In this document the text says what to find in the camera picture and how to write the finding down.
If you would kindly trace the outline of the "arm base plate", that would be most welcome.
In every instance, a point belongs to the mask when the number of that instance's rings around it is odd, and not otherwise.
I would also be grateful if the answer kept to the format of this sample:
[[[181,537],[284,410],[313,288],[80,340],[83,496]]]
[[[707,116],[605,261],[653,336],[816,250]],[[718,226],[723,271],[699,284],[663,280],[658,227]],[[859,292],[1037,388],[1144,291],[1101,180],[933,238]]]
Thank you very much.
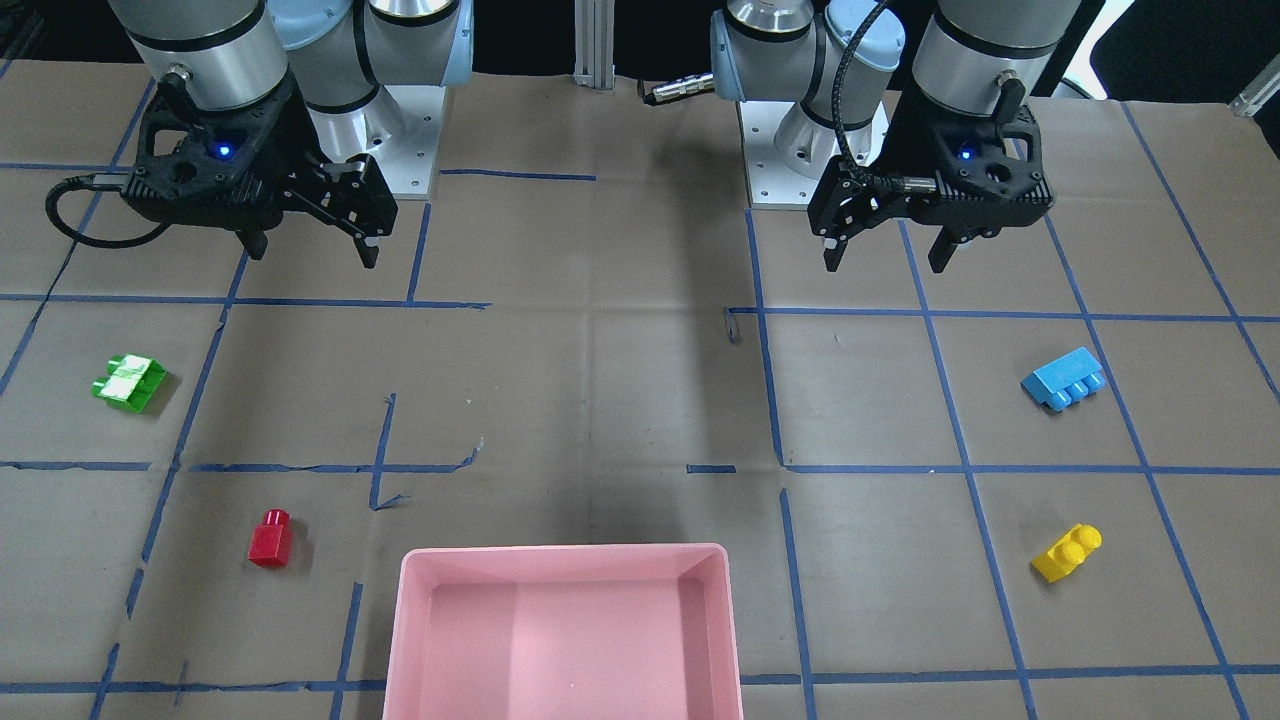
[[[803,211],[828,160],[838,152],[831,128],[817,124],[797,102],[740,102],[749,205]]]
[[[439,167],[448,88],[392,85],[385,91],[396,101],[397,124],[374,155],[396,199],[428,201]]]

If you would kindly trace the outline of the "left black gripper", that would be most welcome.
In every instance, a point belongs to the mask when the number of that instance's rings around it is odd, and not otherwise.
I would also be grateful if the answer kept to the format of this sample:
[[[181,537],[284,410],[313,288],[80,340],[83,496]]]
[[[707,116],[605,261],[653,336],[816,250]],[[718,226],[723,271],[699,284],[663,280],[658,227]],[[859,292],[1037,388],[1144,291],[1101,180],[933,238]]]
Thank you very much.
[[[995,109],[969,115],[910,83],[869,167],[829,159],[808,206],[827,272],[838,270],[841,237],[891,218],[943,227],[928,252],[931,270],[941,274],[964,240],[1032,225],[1048,213],[1055,196],[1027,87],[1019,78],[988,86]]]

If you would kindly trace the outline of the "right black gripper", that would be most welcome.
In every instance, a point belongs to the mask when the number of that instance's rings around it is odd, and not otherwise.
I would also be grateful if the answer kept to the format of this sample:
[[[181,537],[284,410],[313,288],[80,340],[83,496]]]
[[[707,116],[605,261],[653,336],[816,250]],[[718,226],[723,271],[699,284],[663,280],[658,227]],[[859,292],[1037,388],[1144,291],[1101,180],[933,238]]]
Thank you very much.
[[[397,201],[372,155],[333,161],[321,150],[292,73],[260,100],[224,111],[197,108],[188,85],[168,72],[143,114],[122,191],[132,209],[160,224],[238,233],[255,261],[268,250],[266,231],[284,213],[303,211],[351,236],[362,266],[376,266]]]

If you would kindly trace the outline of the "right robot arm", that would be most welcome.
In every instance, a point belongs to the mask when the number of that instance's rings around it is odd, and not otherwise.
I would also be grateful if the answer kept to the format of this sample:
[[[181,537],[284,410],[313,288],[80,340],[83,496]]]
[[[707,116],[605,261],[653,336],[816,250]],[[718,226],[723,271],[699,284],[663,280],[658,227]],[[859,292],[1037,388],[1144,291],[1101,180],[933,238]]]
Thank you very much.
[[[114,1],[156,82],[110,191],[155,224],[233,233],[252,259],[288,213],[376,264],[428,193],[429,94],[468,81],[471,1]]]

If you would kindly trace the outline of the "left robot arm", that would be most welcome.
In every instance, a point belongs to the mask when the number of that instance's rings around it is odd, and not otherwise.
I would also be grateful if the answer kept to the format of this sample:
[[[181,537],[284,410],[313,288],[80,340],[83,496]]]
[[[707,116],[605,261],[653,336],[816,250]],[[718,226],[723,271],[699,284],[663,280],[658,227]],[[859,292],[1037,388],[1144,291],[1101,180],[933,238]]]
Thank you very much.
[[[829,272],[852,237],[890,219],[936,225],[941,273],[975,238],[1039,222],[1055,205],[1027,99],[1079,5],[937,1],[879,155],[860,161],[867,128],[908,42],[886,1],[727,1],[710,19],[716,94],[791,101],[835,133],[806,204]]]

